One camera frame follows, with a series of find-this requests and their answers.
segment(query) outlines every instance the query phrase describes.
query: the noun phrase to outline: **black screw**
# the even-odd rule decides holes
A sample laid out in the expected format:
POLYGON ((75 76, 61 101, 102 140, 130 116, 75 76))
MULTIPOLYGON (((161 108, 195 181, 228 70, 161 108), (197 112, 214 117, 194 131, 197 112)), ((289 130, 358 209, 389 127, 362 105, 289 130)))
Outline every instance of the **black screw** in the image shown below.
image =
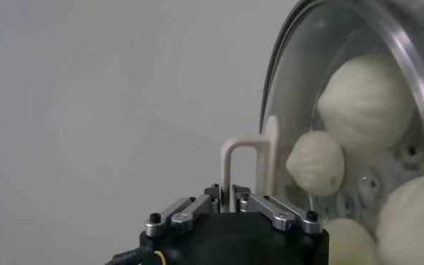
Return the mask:
POLYGON ((319 214, 312 210, 306 212, 306 218, 311 222, 317 222, 319 220, 319 214))
POLYGON ((413 145, 411 145, 409 148, 408 148, 408 154, 409 155, 411 155, 411 156, 416 156, 416 147, 415 146, 413 146, 413 145))
POLYGON ((153 212, 149 215, 149 222, 151 223, 160 223, 162 220, 162 215, 158 212, 153 212))

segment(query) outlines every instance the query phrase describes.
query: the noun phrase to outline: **steamed bun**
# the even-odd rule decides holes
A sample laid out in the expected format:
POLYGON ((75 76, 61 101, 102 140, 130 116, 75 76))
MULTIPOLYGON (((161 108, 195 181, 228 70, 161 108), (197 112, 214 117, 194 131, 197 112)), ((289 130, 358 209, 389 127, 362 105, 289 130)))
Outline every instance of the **steamed bun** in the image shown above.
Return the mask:
POLYGON ((287 159, 287 170, 298 186, 317 196, 338 191, 344 167, 340 145, 323 131, 302 135, 287 159))
POLYGON ((376 238, 384 264, 424 264, 424 176, 391 193, 379 214, 376 238))
POLYGON ((367 230, 351 219, 332 219, 325 229, 330 235, 330 265, 377 265, 375 243, 367 230))
POLYGON ((402 137, 415 103, 394 60, 368 54, 347 61, 332 75, 317 108, 340 144, 371 152, 402 137))

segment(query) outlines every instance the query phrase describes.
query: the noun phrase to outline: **beige u-shaped bracket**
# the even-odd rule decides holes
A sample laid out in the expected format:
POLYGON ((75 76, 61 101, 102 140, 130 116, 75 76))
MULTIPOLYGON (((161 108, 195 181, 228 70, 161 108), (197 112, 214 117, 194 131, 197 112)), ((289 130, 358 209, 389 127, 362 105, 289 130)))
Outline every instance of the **beige u-shaped bracket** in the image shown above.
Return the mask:
POLYGON ((230 209, 231 158, 239 147, 256 149, 256 193, 274 195, 276 186, 276 162, 279 142, 279 121, 276 116, 268 117, 262 135, 257 138, 226 140, 221 148, 221 211, 230 209))

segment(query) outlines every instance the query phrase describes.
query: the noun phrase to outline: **metal rim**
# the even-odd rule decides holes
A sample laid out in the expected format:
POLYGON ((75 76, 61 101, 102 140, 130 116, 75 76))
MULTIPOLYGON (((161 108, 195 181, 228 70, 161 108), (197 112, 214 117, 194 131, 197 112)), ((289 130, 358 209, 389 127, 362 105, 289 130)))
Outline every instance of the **metal rim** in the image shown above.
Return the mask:
POLYGON ((424 125, 424 60, 415 44, 411 40, 405 28, 389 12, 389 6, 369 0, 305 0, 299 2, 285 20, 279 36, 276 39, 274 49, 266 72, 266 80, 263 89, 260 113, 260 131, 263 128, 266 103, 271 89, 272 79, 279 64, 281 53, 294 27, 311 8, 319 4, 336 4, 351 10, 354 14, 362 17, 378 35, 383 39, 392 55, 401 68, 404 77, 412 90, 420 116, 424 125))

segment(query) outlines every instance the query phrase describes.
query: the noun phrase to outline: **white dumpling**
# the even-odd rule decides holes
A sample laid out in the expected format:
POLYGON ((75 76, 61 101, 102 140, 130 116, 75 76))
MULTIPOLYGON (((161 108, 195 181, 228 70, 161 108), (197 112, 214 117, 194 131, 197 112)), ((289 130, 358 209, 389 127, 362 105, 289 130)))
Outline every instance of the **white dumpling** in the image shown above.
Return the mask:
POLYGON ((325 224, 329 234, 330 265, 377 265, 375 243, 367 230, 351 219, 333 219, 325 224))
POLYGON ((287 171, 305 191, 317 196, 333 194, 344 177, 343 151, 327 132, 305 133, 287 159, 287 171))
POLYGON ((380 151, 406 131, 415 103, 394 60, 368 54, 344 63, 317 103, 327 131, 346 148, 380 151))
POLYGON ((424 264, 424 176, 391 193, 379 214, 376 239, 385 265, 424 264))

